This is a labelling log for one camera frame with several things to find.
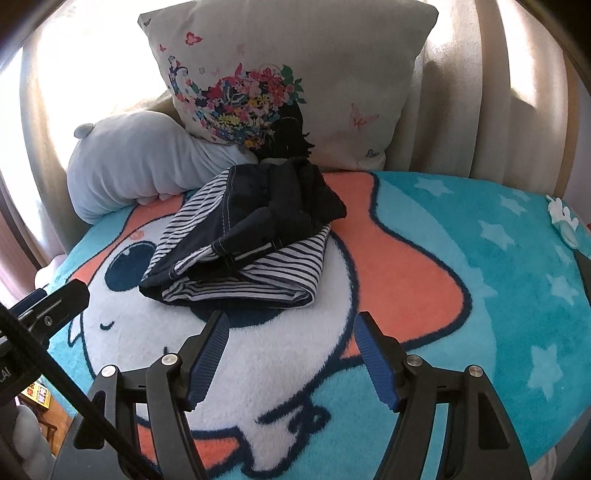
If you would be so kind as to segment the grey plush body pillow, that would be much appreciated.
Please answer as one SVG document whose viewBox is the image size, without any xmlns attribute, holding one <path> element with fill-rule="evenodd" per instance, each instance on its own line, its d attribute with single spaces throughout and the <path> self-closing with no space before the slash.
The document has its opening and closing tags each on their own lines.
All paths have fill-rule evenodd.
<svg viewBox="0 0 591 480">
<path fill-rule="evenodd" d="M 66 173 L 75 213 L 88 224 L 138 203 L 197 190 L 235 165 L 256 164 L 245 147 L 191 136 L 169 116 L 139 111 L 78 126 Z"/>
</svg>

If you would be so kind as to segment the black and striped pants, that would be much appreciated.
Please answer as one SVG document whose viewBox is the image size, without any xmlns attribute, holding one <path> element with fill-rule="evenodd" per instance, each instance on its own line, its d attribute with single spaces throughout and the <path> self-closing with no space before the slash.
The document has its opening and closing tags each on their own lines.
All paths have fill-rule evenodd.
<svg viewBox="0 0 591 480">
<path fill-rule="evenodd" d="M 140 280 L 168 305 L 315 301 L 332 222 L 346 205 L 304 158 L 232 166 L 173 215 Z"/>
</svg>

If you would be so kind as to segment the turquoise cartoon fleece blanket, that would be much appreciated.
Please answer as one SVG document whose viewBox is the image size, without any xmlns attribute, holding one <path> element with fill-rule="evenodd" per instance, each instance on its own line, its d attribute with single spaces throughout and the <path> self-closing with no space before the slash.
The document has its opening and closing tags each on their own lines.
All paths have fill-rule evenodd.
<svg viewBox="0 0 591 480">
<path fill-rule="evenodd" d="M 401 172 L 332 173 L 346 204 L 317 295 L 228 311 L 228 344 L 187 420 L 215 479 L 370 479 L 397 417 L 353 318 L 430 364 L 481 366 L 536 479 L 552 478 L 590 418 L 590 305 L 544 197 Z"/>
</svg>

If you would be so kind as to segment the beige floral print cushion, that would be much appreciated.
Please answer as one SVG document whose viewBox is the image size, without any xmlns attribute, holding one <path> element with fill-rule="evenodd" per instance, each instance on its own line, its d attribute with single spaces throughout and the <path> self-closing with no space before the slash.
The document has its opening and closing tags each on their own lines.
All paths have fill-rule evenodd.
<svg viewBox="0 0 591 480">
<path fill-rule="evenodd" d="M 437 19 L 422 1 L 189 1 L 138 23 L 190 134 L 380 170 Z"/>
</svg>

